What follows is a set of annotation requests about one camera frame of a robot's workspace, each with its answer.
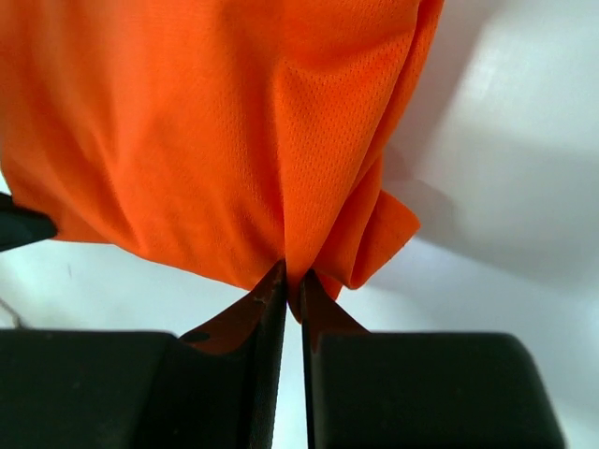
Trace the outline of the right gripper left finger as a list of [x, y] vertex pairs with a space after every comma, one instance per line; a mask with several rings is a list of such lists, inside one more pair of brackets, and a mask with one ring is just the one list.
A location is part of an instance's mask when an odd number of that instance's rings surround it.
[[268, 448], [285, 264], [181, 336], [5, 329], [5, 448]]

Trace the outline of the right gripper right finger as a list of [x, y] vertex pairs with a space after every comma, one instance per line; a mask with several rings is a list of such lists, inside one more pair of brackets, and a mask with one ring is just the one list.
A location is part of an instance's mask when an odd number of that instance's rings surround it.
[[300, 286], [312, 448], [563, 448], [531, 354], [492, 332], [371, 332]]

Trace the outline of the orange t shirt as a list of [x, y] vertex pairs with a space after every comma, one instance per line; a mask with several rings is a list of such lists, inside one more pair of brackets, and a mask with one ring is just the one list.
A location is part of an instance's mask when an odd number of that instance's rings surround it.
[[440, 1], [5, 1], [1, 171], [53, 239], [251, 289], [359, 288], [417, 232], [382, 186]]

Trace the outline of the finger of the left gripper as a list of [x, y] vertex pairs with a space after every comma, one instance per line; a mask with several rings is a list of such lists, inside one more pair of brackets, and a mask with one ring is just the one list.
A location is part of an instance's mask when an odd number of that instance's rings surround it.
[[57, 236], [57, 228], [43, 213], [20, 207], [2, 193], [0, 204], [0, 252]]

